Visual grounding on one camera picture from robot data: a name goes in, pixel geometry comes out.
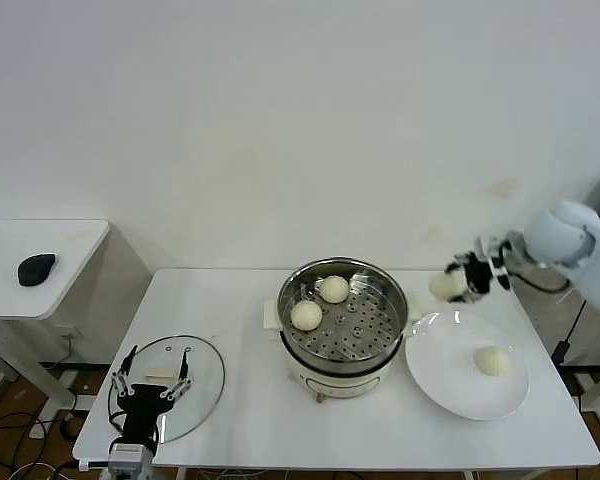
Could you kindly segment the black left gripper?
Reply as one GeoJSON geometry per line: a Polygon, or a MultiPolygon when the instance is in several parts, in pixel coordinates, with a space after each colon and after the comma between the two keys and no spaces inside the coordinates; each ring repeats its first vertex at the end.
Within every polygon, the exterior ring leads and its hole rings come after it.
{"type": "Polygon", "coordinates": [[[157,445],[160,438],[158,417],[169,412],[173,400],[180,399],[191,388],[189,349],[183,351],[178,379],[171,387],[154,384],[133,384],[131,387],[129,374],[137,348],[134,345],[118,370],[112,373],[111,384],[117,405],[125,416],[122,434],[114,443],[157,445]]]}

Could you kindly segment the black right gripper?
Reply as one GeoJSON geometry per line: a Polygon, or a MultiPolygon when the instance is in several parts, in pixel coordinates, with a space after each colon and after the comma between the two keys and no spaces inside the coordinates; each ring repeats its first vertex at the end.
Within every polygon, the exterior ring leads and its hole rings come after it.
{"type": "Polygon", "coordinates": [[[473,304],[490,293],[493,273],[487,261],[480,260],[472,252],[455,254],[453,260],[445,267],[444,273],[451,274],[461,269],[465,271],[466,283],[469,290],[451,296],[447,300],[448,303],[473,304]]]}

